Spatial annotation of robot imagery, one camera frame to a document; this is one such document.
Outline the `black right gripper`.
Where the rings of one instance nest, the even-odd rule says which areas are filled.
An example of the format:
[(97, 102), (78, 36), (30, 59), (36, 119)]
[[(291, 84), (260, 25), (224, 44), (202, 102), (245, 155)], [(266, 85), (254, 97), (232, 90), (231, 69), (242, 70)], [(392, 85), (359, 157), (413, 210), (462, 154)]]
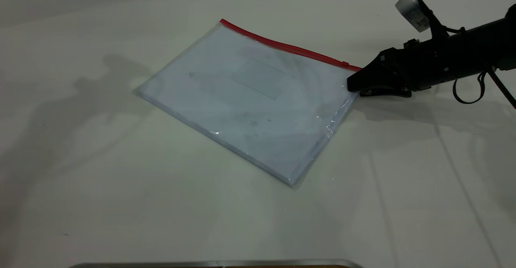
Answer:
[(502, 69), (502, 19), (473, 29), (450, 29), (433, 17), (431, 39), (387, 49), (347, 78), (347, 90), (361, 97), (410, 98), (413, 91), (471, 75), (483, 81)]

